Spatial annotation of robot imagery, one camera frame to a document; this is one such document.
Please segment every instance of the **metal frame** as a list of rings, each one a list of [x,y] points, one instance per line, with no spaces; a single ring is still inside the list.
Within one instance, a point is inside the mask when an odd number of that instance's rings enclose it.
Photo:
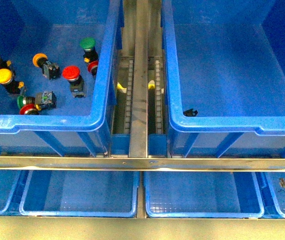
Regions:
[[[0,156],[0,169],[78,171],[285,172],[284,158]]]

